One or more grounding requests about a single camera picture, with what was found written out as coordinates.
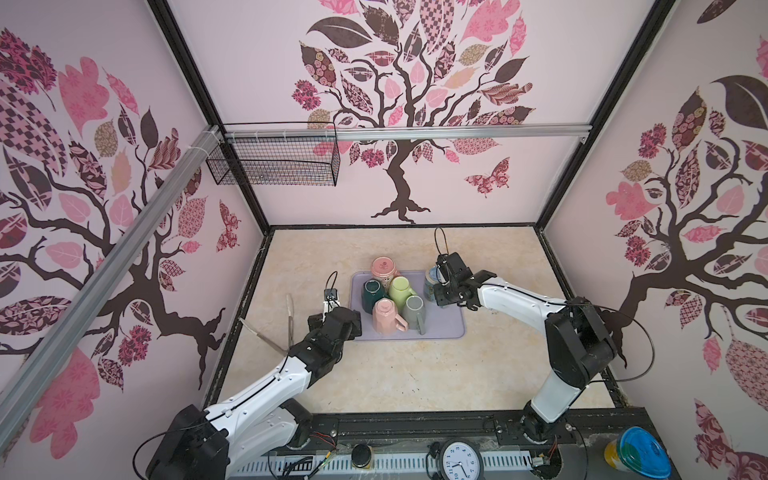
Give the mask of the blue butterfly mug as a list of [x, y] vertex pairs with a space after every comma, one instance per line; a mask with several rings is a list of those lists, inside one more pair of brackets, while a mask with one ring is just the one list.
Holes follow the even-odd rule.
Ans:
[[433, 266], [429, 270], [425, 271], [424, 295], [429, 302], [436, 302], [435, 287], [441, 283], [442, 277], [437, 266]]

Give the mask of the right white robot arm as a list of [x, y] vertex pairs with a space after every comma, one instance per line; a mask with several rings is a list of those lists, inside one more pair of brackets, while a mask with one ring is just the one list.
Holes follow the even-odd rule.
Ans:
[[550, 372], [526, 403], [518, 430], [531, 443], [549, 441], [561, 417], [617, 355], [599, 309], [582, 297], [551, 298], [515, 286], [493, 272], [474, 273], [457, 252], [438, 255], [436, 267], [438, 305], [489, 309], [544, 335]]

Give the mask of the lavender plastic tray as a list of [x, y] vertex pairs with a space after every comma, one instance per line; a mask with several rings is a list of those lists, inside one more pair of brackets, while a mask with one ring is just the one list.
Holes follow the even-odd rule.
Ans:
[[416, 293], [425, 300], [426, 333], [417, 330], [407, 332], [396, 330], [391, 335], [381, 335], [374, 329], [373, 317], [362, 308], [362, 291], [366, 281], [372, 279], [369, 271], [355, 273], [351, 279], [349, 308], [361, 312], [362, 335], [359, 341], [410, 341], [410, 340], [450, 340], [459, 339], [466, 333], [463, 310], [456, 305], [440, 307], [426, 299], [424, 293], [424, 270], [404, 271]]

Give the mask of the pink patterned mug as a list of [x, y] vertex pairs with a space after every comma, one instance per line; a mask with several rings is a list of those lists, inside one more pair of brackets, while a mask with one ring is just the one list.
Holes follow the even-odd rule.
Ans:
[[397, 305], [387, 298], [378, 300], [372, 310], [373, 328], [380, 335], [409, 330], [408, 322], [399, 314]]

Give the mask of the dark green mug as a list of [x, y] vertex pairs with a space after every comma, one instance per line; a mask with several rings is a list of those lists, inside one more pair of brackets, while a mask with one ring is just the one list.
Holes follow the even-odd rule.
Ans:
[[372, 314], [376, 303], [386, 297], [386, 289], [383, 284], [375, 279], [367, 280], [361, 290], [362, 308], [367, 314]]

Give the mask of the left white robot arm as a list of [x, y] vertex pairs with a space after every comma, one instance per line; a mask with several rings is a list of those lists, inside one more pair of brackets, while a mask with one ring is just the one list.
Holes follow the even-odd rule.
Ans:
[[284, 360], [238, 394], [182, 409], [141, 479], [227, 479], [252, 459], [308, 441], [312, 415], [295, 397], [330, 373], [344, 344], [362, 334], [360, 313], [335, 307], [308, 318], [309, 333]]

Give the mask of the pink round mug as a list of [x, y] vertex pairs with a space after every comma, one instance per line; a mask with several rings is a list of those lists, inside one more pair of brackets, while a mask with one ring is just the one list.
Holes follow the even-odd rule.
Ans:
[[370, 266], [371, 275], [378, 280], [385, 289], [388, 289], [391, 282], [400, 275], [394, 260], [388, 256], [379, 256], [375, 258]]

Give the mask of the grey mug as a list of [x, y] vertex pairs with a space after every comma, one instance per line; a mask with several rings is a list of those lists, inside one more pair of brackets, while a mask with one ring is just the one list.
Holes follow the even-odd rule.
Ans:
[[426, 306], [420, 296], [411, 295], [406, 299], [402, 315], [410, 330], [415, 330], [420, 335], [426, 334]]

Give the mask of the light green mug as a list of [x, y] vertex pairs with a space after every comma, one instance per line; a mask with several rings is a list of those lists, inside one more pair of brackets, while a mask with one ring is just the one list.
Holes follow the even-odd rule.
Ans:
[[397, 276], [390, 282], [388, 295], [395, 303], [397, 310], [402, 312], [407, 300], [411, 296], [416, 295], [416, 291], [412, 288], [410, 281], [406, 277]]

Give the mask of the blue lidded container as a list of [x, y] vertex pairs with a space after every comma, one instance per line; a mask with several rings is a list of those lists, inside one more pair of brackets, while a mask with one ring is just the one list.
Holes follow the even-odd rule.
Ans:
[[659, 441], [645, 429], [633, 426], [604, 448], [604, 460], [612, 468], [650, 479], [668, 479], [672, 464]]

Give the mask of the round analog clock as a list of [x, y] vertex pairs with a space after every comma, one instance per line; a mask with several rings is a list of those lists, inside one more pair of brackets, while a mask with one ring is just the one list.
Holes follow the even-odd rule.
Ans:
[[438, 469], [444, 480], [481, 480], [484, 478], [483, 459], [468, 441], [448, 440], [438, 455]]

